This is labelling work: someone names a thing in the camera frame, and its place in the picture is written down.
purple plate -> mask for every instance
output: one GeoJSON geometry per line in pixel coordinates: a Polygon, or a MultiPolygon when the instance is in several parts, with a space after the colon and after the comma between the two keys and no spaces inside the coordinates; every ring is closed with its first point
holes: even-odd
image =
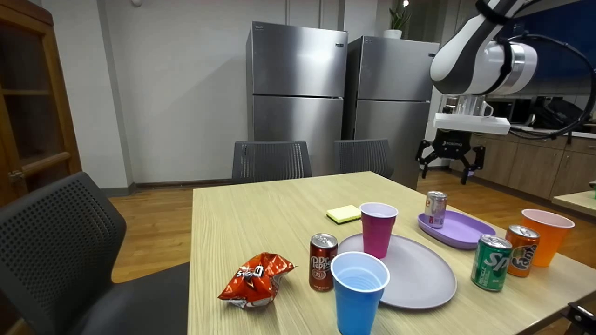
{"type": "Polygon", "coordinates": [[[459,249],[476,249],[481,234],[496,234],[496,229],[492,229],[490,225],[453,210],[446,212],[442,229],[431,227],[425,214],[418,216],[418,223],[427,234],[459,249]]]}

refrigerator door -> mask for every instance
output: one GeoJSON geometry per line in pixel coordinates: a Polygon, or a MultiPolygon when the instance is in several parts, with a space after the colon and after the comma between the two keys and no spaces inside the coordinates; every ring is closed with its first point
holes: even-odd
{"type": "Polygon", "coordinates": [[[252,93],[343,96],[345,31],[254,22],[252,93]]]}
{"type": "Polygon", "coordinates": [[[341,137],[343,100],[306,96],[254,96],[252,137],[256,141],[304,139],[314,175],[332,162],[334,139],[341,137]]]}
{"type": "Polygon", "coordinates": [[[392,178],[418,178],[416,150],[425,137],[429,102],[360,100],[356,139],[390,139],[392,178]]]}
{"type": "Polygon", "coordinates": [[[431,100],[438,43],[362,37],[358,98],[431,100]]]}

plate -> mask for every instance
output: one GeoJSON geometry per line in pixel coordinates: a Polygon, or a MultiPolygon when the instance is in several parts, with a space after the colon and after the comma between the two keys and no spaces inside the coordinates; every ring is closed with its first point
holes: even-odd
{"type": "Polygon", "coordinates": [[[442,229],[431,227],[425,214],[418,216],[418,223],[427,234],[459,249],[476,249],[483,234],[496,234],[490,225],[453,210],[446,212],[442,229]]]}
{"type": "MultiPolygon", "coordinates": [[[[362,251],[362,234],[343,240],[343,251],[362,251]]],[[[388,257],[381,258],[390,268],[392,279],[382,303],[401,309],[435,309],[448,303],[459,284],[449,264],[429,247],[392,234],[388,257]]]]}

plastic cup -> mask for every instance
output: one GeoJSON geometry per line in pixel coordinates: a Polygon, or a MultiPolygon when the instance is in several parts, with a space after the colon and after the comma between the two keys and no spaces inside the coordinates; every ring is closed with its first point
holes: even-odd
{"type": "Polygon", "coordinates": [[[332,260],[332,275],[340,333],[369,335],[390,283],[388,266],[364,251],[347,251],[332,260]]]}
{"type": "Polygon", "coordinates": [[[366,253],[384,258],[399,214],[397,208],[388,203],[364,203],[360,212],[366,253]]]}
{"type": "Polygon", "coordinates": [[[522,210],[522,225],[541,234],[539,247],[533,257],[535,268],[548,268],[576,223],[556,212],[539,208],[522,210]]]}

purple plastic cup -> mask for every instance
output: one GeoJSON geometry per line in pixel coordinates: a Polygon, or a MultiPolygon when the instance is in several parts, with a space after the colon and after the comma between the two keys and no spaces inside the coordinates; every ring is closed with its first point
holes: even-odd
{"type": "Polygon", "coordinates": [[[366,253],[384,258],[399,210],[388,203],[364,203],[360,210],[366,253]]]}

